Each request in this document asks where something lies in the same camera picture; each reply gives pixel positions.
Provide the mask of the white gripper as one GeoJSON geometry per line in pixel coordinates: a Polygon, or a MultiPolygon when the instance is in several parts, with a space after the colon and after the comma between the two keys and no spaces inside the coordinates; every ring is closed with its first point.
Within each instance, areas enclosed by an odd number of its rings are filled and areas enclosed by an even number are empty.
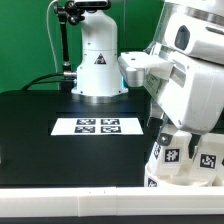
{"type": "Polygon", "coordinates": [[[124,52],[118,63],[127,84],[145,87],[166,114],[156,142],[170,145],[171,120],[195,133],[192,158],[200,135],[214,128],[224,109],[224,27],[174,12],[161,21],[149,53],[124,52]]]}

